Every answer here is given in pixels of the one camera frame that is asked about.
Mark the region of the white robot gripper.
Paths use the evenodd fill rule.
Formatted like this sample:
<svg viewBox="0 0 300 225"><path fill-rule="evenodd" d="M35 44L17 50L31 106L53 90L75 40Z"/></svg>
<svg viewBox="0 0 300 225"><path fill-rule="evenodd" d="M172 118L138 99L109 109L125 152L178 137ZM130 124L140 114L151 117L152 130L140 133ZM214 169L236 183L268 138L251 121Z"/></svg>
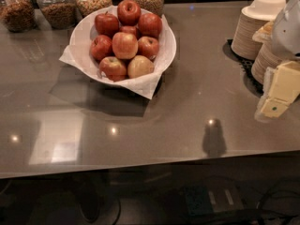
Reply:
<svg viewBox="0 0 300 225"><path fill-rule="evenodd" d="M258 29L252 39L264 43L270 39L271 51L276 56L300 59L300 0L289 0L275 21ZM268 67L264 74L263 95L254 117L268 122L279 118L300 95L300 63L289 61L276 68Z"/></svg>

